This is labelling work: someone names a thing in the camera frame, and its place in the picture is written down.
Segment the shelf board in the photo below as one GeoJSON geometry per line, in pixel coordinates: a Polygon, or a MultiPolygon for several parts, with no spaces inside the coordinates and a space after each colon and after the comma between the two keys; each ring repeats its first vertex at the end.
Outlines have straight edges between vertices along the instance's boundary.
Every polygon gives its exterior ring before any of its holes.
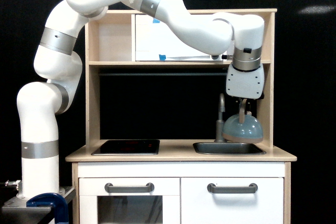
{"type": "Polygon", "coordinates": [[[99,68],[227,68],[232,61],[90,61],[99,68]]]}

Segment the oven window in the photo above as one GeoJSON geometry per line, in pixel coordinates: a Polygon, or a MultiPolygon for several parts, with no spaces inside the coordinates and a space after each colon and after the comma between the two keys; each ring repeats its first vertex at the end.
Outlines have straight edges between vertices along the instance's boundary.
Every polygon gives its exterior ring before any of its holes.
{"type": "Polygon", "coordinates": [[[98,196],[99,224],[162,222],[162,196],[98,196]]]}

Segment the countertop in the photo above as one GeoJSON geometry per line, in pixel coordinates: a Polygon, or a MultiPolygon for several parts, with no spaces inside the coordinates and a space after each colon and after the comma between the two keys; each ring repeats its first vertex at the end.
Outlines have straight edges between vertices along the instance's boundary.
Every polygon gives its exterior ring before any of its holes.
{"type": "Polygon", "coordinates": [[[99,148],[107,140],[100,140],[93,147],[83,146],[66,157],[68,162],[171,162],[171,161],[238,161],[238,162],[294,162],[297,158],[274,146],[273,148],[259,143],[256,144],[266,154],[222,154],[206,155],[196,153],[193,147],[198,142],[213,142],[214,140],[160,140],[159,153],[157,155],[110,155],[92,156],[91,153],[99,148]]]}

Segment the cabinet door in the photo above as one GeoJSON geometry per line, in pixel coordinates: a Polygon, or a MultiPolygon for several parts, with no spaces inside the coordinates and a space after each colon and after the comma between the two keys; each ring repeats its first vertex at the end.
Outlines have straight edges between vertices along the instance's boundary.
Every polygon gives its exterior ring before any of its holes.
{"type": "Polygon", "coordinates": [[[283,184],[283,178],[182,178],[182,224],[283,224],[283,184]],[[255,193],[246,193],[250,184],[255,193]],[[237,188],[225,194],[227,187],[237,188]]]}
{"type": "Polygon", "coordinates": [[[81,178],[79,208],[81,224],[180,224],[180,179],[81,178]]]}

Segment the oven door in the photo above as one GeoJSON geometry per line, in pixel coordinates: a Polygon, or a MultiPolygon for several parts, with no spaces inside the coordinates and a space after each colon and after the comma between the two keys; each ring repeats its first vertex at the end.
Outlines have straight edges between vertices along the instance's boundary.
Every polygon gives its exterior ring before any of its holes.
{"type": "Polygon", "coordinates": [[[179,178],[81,178],[81,224],[180,223],[179,178]]]}

